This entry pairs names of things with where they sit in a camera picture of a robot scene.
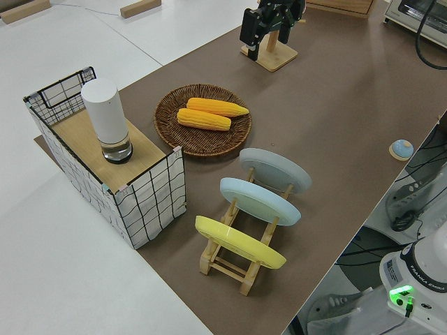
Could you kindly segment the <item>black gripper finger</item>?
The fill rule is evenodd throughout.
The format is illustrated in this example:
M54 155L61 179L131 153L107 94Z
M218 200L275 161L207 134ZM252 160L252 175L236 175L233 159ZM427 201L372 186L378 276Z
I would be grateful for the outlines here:
M279 29L279 37L278 37L279 42L287 44L292 27L293 27L293 16L290 13L288 13L287 15L283 16L281 20L281 26Z
M247 56L253 61L258 59L260 44L258 28L260 23L261 15L257 11L250 8L244 10L240 41L245 44L245 47L247 48Z

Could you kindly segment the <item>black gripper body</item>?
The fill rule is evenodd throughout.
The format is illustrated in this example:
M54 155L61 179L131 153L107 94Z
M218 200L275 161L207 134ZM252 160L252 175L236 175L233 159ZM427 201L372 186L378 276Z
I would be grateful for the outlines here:
M305 2L292 1L259 1L261 11L261 27L267 31L290 31L300 21L305 11Z

